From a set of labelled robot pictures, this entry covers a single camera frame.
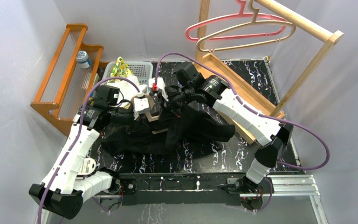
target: clothes hanger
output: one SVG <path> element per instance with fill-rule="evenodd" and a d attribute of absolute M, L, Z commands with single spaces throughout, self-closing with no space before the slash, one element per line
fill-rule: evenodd
<path fill-rule="evenodd" d="M 223 16 L 215 17 L 215 18 L 212 18 L 209 20 L 205 20 L 205 21 L 196 23 L 192 26 L 189 26 L 185 32 L 186 38 L 190 41 L 196 42 L 199 39 L 190 36 L 190 31 L 192 31 L 194 29 L 197 29 L 199 27 L 203 27 L 203 26 L 206 26 L 208 24 L 218 22 L 218 21 L 234 19 L 234 18 L 248 18 L 248 17 L 252 17 L 254 15 L 253 13 L 245 13 L 244 12 L 245 6 L 246 6 L 246 0 L 235 0 L 235 1 L 241 5 L 240 11 L 237 14 L 223 15 Z M 284 18 L 277 16 L 277 15 L 260 13 L 257 16 L 260 18 L 263 18 L 263 19 L 286 21 Z M 211 38 L 209 40 L 210 41 L 221 41 L 221 40 L 236 40 L 236 39 L 244 39 L 244 38 L 261 37 L 261 36 L 274 36 L 274 35 L 280 34 L 285 28 L 286 28 L 286 26 L 282 26 L 281 29 L 279 29 L 278 31 L 271 32 L 271 33 L 218 36 L 218 37 Z"/>
<path fill-rule="evenodd" d="M 264 45 L 264 44 L 269 44 L 269 43 L 274 43 L 274 42 L 279 42 L 279 41 L 283 41 L 288 39 L 289 37 L 291 37 L 295 30 L 296 30 L 296 26 L 290 22 L 287 21 L 279 21 L 279 20 L 259 20 L 256 21 L 257 15 L 259 14 L 259 8 L 254 8 L 253 7 L 253 1 L 254 0 L 249 0 L 249 10 L 253 12 L 253 18 L 251 22 L 246 22 L 246 23 L 242 23 L 236 26 L 232 26 L 226 29 L 223 29 L 221 31 L 215 32 L 213 34 L 207 35 L 203 38 L 201 38 L 200 40 L 198 40 L 197 44 L 195 45 L 196 49 L 200 52 L 216 52 L 216 51 L 223 51 L 223 50 L 231 50 L 231 49 L 240 49 L 240 48 L 248 48 L 248 47 L 254 47 L 254 46 L 259 46 L 259 45 Z M 238 45 L 238 46 L 233 46 L 233 47 L 225 47 L 225 48 L 216 48 L 216 49 L 201 49 L 201 44 L 204 41 L 210 40 L 212 38 L 214 38 L 217 35 L 226 33 L 228 31 L 234 30 L 234 29 L 238 29 L 238 28 L 242 28 L 242 27 L 246 27 L 246 26 L 256 26 L 256 25 L 281 25 L 281 26 L 286 26 L 286 27 L 291 27 L 291 32 L 282 38 L 278 38 L 275 40 L 269 40 L 269 41 L 262 41 L 262 42 L 257 42 L 257 43 L 250 43 L 250 44 L 244 44 L 244 45 Z"/>

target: wooden pole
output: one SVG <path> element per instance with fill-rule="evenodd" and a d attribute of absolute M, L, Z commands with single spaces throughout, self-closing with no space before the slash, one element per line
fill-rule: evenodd
<path fill-rule="evenodd" d="M 200 6 L 200 16 L 198 17 L 198 22 L 202 22 L 208 19 L 208 13 L 209 13 L 209 3 L 210 0 L 201 0 L 201 6 Z M 197 29 L 197 38 L 200 39 L 204 37 L 207 34 L 207 26 L 202 26 Z M 200 62 L 202 60 L 202 52 L 199 52 L 195 50 L 195 60 Z"/>
<path fill-rule="evenodd" d="M 275 116 L 279 113 L 279 111 L 286 104 L 286 102 L 297 92 L 297 90 L 307 80 L 310 74 L 318 67 L 318 65 L 323 61 L 326 55 L 328 55 L 331 49 L 333 49 L 333 47 L 338 43 L 342 35 L 344 34 L 341 31 L 336 31 L 335 33 L 333 33 L 333 35 L 331 35 L 331 37 L 326 41 L 326 43 L 324 43 L 322 48 L 315 55 L 315 57 L 308 64 L 308 66 L 304 69 L 301 75 L 297 78 L 296 82 L 294 82 L 286 95 L 278 103 L 274 111 L 272 111 L 271 116 Z"/>
<path fill-rule="evenodd" d="M 295 26 L 306 31 L 317 39 L 327 42 L 333 35 L 330 31 L 303 17 L 302 15 L 292 11 L 291 9 L 281 5 L 274 0 L 255 0 L 255 2 L 285 18 L 287 21 L 293 23 Z"/>

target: cable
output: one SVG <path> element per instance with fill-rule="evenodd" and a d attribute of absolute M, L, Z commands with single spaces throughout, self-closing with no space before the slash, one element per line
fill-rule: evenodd
<path fill-rule="evenodd" d="M 255 210 L 250 204 L 246 204 L 244 201 L 241 201 L 243 207 L 246 207 L 248 210 Z"/>
<path fill-rule="evenodd" d="M 121 96 L 122 96 L 122 100 L 120 100 L 120 102 L 118 102 L 116 105 L 113 105 L 113 106 L 110 106 L 110 107 L 113 107 L 113 108 L 119 108 L 121 106 L 121 104 L 123 104 L 124 102 L 124 94 L 119 90 L 119 92 L 121 93 Z"/>
<path fill-rule="evenodd" d="M 63 220 L 64 220 L 64 217 L 61 217 L 61 219 L 60 219 L 60 221 L 58 222 L 58 224 L 61 224 Z"/>
<path fill-rule="evenodd" d="M 115 204 L 121 204 L 121 202 L 113 203 L 113 204 L 108 208 L 108 210 L 110 211 Z"/>
<path fill-rule="evenodd" d="M 264 188 L 263 188 L 263 186 L 262 186 L 262 193 L 260 194 L 260 197 L 259 197 L 259 198 L 263 197 L 263 195 L 264 195 Z"/>
<path fill-rule="evenodd" d="M 164 57 L 168 56 L 168 55 L 179 55 L 179 56 L 182 56 L 184 58 L 187 58 L 188 60 L 200 65 L 201 67 L 203 67 L 204 69 L 210 71 L 211 73 L 223 78 L 229 85 L 230 85 L 230 88 L 231 90 L 233 91 L 234 95 L 237 95 L 236 96 L 236 99 L 237 101 L 243 105 L 243 107 L 247 110 L 249 110 L 250 112 L 256 114 L 256 115 L 259 115 L 260 117 L 262 118 L 267 118 L 267 119 L 271 119 L 271 120 L 276 120 L 276 121 L 279 121 L 281 123 L 287 123 L 287 124 L 291 124 L 293 126 L 296 126 L 296 127 L 299 127 L 305 131 L 307 131 L 308 133 L 312 134 L 315 138 L 317 138 L 321 143 L 322 145 L 324 146 L 324 149 L 326 150 L 326 159 L 324 160 L 324 162 L 322 162 L 320 165 L 318 166 L 314 166 L 314 167 L 299 167 L 299 166 L 295 166 L 295 165 L 292 165 L 292 164 L 289 164 L 289 163 L 285 163 L 285 162 L 278 162 L 278 164 L 281 164 L 281 165 L 285 165 L 285 166 L 288 166 L 288 167 L 291 167 L 291 168 L 296 168 L 296 169 L 302 169 L 302 170 L 313 170 L 313 169 L 319 169 L 319 168 L 322 168 L 324 167 L 330 160 L 330 150 L 329 150 L 329 147 L 327 146 L 327 143 L 322 139 L 322 137 L 320 137 L 317 133 L 313 132 L 312 130 L 310 130 L 309 128 L 301 125 L 301 124 L 298 124 L 298 123 L 295 123 L 295 122 L 292 122 L 292 121 L 288 121 L 288 120 L 283 120 L 283 119 L 279 119 L 279 118 L 275 118 L 275 117 L 271 117 L 271 116 L 268 116 L 268 115 L 264 115 L 264 114 L 260 114 L 259 112 L 253 110 L 252 108 L 248 107 L 247 105 L 245 105 L 241 98 L 238 96 L 233 84 L 231 83 L 231 81 L 229 79 L 227 79 L 226 77 L 224 77 L 222 74 L 219 74 L 218 72 L 208 68 L 207 66 L 203 65 L 202 63 L 186 56 L 186 55 L 183 55 L 181 53 L 177 53 L 177 52 L 170 52 L 170 53 L 166 53 L 164 55 L 161 56 L 161 58 L 158 60 L 158 63 L 157 63 L 157 67 L 156 67 L 156 73 L 155 73 L 155 85 L 157 85 L 157 78 L 158 78 L 158 74 L 159 74 L 159 68 L 160 68 L 160 65 L 161 65 L 161 61 L 163 60 Z"/>
<path fill-rule="evenodd" d="M 93 199 L 93 201 L 99 206 L 101 207 L 102 210 L 109 212 L 110 209 L 105 208 L 103 205 L 101 205 L 101 203 L 94 197 L 91 197 Z"/>
<path fill-rule="evenodd" d="M 55 169 L 55 172 L 53 173 L 53 176 L 51 177 L 50 181 L 48 182 L 44 192 L 43 192 L 43 195 L 42 195 L 42 198 L 41 198 L 41 201 L 39 203 L 39 209 L 38 209 L 38 224 L 41 224 L 41 217 L 42 217 L 42 209 L 43 209 L 43 204 L 44 204 L 44 201 L 46 200 L 46 195 L 47 195 L 47 192 L 48 190 L 50 189 L 51 187 L 51 184 L 53 183 L 55 177 L 57 176 L 58 174 L 58 171 L 60 170 L 60 167 L 62 166 L 62 164 L 64 163 L 65 159 L 67 158 L 67 156 L 69 155 L 69 152 L 72 150 L 73 146 L 77 143 L 77 141 L 79 140 L 79 137 L 80 137 L 80 133 L 82 132 L 82 125 L 83 125 L 83 120 L 84 120 L 84 111 L 86 109 L 86 105 L 87 105 L 87 102 L 88 102 L 88 99 L 90 98 L 91 94 L 95 91 L 95 89 L 100 86 L 102 83 L 106 82 L 106 81 L 109 81 L 109 80 L 112 80 L 112 79 L 120 79 L 120 80 L 124 80 L 126 82 L 129 82 L 132 86 L 135 87 L 135 89 L 140 92 L 139 88 L 137 87 L 137 85 L 135 85 L 135 83 L 133 83 L 132 81 L 128 80 L 127 78 L 124 78 L 124 77 L 108 77 L 108 78 L 104 78 L 102 79 L 101 81 L 99 81 L 96 85 L 94 85 L 91 90 L 87 93 L 87 96 L 85 97 L 85 101 L 83 103 L 83 106 L 82 106 L 82 111 L 81 111 L 81 115 L 80 115 L 80 121 L 79 121 L 79 131 L 77 132 L 77 135 L 75 137 L 75 140 L 72 142 L 72 144 L 69 146 L 68 148 L 68 151 L 65 153 L 65 155 L 63 156 L 63 158 L 61 159 L 60 163 L 59 163 L 59 167 L 57 167 L 57 169 Z"/>
<path fill-rule="evenodd" d="M 268 204 L 270 203 L 270 201 L 271 201 L 271 198 L 272 198 L 272 184 L 271 184 L 271 181 L 269 181 L 269 179 L 267 179 L 267 178 L 264 178 L 267 182 L 268 182 L 268 184 L 269 184 L 269 197 L 268 197 L 268 201 L 267 201 L 267 203 L 265 203 L 265 205 L 263 206 L 263 207 L 261 207 L 260 209 L 257 209 L 256 211 L 262 211 L 262 210 L 264 210 L 267 206 L 268 206 Z"/>

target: bottle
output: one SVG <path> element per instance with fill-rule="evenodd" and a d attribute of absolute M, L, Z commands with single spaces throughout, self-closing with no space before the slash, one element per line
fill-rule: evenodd
<path fill-rule="evenodd" d="M 91 60 L 89 58 L 89 55 L 84 50 L 81 50 L 77 53 L 76 61 L 82 69 L 87 69 L 91 66 Z"/>

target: pink hanger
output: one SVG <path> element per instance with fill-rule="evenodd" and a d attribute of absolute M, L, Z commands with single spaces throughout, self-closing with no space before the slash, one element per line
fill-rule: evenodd
<path fill-rule="evenodd" d="M 228 20 L 228 19 L 233 19 L 233 18 L 248 18 L 248 17 L 253 17 L 253 13 L 245 13 L 245 5 L 246 5 L 246 1 L 242 1 L 242 0 L 235 0 L 238 4 L 241 5 L 240 11 L 238 14 L 230 14 L 230 15 L 223 15 L 223 16 L 219 16 L 219 17 L 215 17 L 209 20 L 205 20 L 199 23 L 196 23 L 192 26 L 189 26 L 186 29 L 186 38 L 190 41 L 193 42 L 197 42 L 198 38 L 194 38 L 190 36 L 190 31 L 192 31 L 193 29 L 197 29 L 199 27 L 202 26 L 206 26 L 208 24 L 217 22 L 217 21 L 223 21 L 223 20 Z M 270 20 L 280 20 L 280 21 L 286 21 L 286 19 L 277 16 L 277 15 L 271 15 L 271 14 L 264 14 L 264 13 L 259 13 L 257 15 L 257 17 L 260 18 L 264 18 L 264 19 L 270 19 Z M 271 33 L 263 33 L 263 34 L 243 34 L 243 35 L 232 35 L 232 36 L 218 36 L 218 37 L 214 37 L 209 39 L 210 41 L 221 41 L 221 40 L 236 40 L 236 39 L 244 39 L 244 38 L 253 38 L 253 37 L 261 37 L 261 36 L 274 36 L 277 34 L 280 34 L 286 27 L 282 26 L 280 30 L 275 31 L 275 32 L 271 32 Z"/>

